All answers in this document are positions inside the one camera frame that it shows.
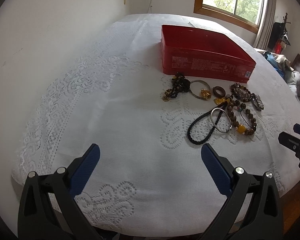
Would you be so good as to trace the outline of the silver metal wristwatch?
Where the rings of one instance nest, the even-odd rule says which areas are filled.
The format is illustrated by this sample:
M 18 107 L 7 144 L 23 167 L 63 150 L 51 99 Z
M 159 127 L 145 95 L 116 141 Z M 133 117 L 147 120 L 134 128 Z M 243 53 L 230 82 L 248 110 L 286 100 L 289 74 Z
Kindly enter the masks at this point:
M 264 110 L 264 104 L 258 94 L 254 94 L 254 93 L 252 94 L 252 102 L 256 110 L 258 111 Z

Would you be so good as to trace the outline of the black cord gold pendant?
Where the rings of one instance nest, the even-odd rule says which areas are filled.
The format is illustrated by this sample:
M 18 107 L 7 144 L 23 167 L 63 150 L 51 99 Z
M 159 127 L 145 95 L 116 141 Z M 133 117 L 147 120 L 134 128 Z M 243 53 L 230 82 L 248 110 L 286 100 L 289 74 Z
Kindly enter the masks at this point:
M 220 103 L 218 106 L 213 107 L 213 109 L 219 107 L 226 111 L 230 100 L 231 97 L 226 97 L 222 103 Z M 190 143 L 194 145 L 203 145 L 209 141 L 214 132 L 217 132 L 219 134 L 225 134 L 218 132 L 213 127 L 210 121 L 210 113 L 213 109 L 200 115 L 190 124 L 186 132 L 187 139 Z

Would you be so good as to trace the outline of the clear silver bangle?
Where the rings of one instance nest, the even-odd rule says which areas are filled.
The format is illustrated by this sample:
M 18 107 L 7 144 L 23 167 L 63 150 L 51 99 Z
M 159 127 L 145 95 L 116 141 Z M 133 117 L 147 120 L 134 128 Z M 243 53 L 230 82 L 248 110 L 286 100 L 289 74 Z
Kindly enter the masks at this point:
M 229 133 L 232 130 L 232 121 L 225 110 L 216 107 L 210 113 L 213 127 L 220 133 Z

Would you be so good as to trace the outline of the gold charm ornament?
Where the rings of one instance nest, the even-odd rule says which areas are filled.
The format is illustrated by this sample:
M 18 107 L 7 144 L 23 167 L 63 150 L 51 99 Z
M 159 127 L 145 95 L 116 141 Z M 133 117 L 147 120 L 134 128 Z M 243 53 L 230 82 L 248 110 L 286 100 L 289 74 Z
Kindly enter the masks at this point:
M 210 100 L 212 97 L 211 91 L 207 90 L 207 89 L 201 89 L 200 94 L 201 94 L 203 100 Z

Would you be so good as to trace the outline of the dark bead necklace gold charm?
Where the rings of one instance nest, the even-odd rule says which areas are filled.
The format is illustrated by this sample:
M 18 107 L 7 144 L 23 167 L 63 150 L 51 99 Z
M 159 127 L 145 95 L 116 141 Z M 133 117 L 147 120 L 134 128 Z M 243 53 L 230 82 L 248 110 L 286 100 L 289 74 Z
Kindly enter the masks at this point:
M 183 74 L 177 72 L 171 79 L 172 88 L 164 92 L 162 100 L 168 102 L 171 99 L 175 99 L 179 93 L 188 93 L 190 91 L 190 83 L 190 80 Z

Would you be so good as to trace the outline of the pile of clothes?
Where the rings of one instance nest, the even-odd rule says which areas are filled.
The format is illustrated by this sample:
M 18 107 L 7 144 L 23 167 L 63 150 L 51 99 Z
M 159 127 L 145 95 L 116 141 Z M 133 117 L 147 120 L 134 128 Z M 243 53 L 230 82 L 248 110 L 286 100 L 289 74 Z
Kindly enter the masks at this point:
M 282 54 L 261 50 L 259 53 L 284 79 L 295 97 L 300 101 L 300 73 L 290 66 L 290 61 Z

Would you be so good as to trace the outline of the coat rack with clothes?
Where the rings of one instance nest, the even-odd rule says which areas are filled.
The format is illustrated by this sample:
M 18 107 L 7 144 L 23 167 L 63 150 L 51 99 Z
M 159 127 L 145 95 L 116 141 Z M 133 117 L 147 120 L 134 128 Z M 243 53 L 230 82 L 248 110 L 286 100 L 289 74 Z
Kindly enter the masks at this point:
M 286 28 L 287 24 L 290 24 L 290 22 L 288 22 L 287 13 L 285 16 L 283 16 L 282 22 L 275 22 L 273 24 L 268 42 L 268 48 L 275 54 L 281 54 L 286 46 L 290 46 L 288 31 Z

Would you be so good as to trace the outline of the grey curtain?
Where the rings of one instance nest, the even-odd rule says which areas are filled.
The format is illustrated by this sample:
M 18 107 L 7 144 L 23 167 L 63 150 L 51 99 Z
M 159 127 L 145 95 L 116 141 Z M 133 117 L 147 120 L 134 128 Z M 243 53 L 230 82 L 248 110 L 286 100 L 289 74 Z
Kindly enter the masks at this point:
M 260 26 L 253 47 L 266 50 L 274 23 L 276 0 L 264 0 Z

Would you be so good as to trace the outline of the silver metal bangle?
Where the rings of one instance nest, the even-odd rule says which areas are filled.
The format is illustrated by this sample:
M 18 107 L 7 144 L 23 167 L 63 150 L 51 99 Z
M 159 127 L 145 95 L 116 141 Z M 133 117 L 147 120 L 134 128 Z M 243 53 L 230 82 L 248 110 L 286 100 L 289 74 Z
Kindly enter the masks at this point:
M 204 80 L 193 80 L 190 82 L 189 92 L 191 93 L 191 95 L 197 99 L 203 100 L 200 94 L 201 89 L 207 89 L 211 91 L 210 85 Z

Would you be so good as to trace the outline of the red metal tin box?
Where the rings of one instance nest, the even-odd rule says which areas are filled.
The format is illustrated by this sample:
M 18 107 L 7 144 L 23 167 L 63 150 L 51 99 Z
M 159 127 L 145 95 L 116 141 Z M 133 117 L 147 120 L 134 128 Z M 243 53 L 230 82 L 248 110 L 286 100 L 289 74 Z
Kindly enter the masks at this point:
M 161 26 L 162 72 L 247 83 L 256 62 L 222 33 L 179 25 Z

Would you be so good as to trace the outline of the wooden framed window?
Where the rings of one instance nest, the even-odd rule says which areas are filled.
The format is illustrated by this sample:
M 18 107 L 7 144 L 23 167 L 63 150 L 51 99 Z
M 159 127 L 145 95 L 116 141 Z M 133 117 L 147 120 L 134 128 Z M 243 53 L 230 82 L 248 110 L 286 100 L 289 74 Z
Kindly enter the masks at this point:
M 193 12 L 234 24 L 256 34 L 265 4 L 266 0 L 194 0 Z

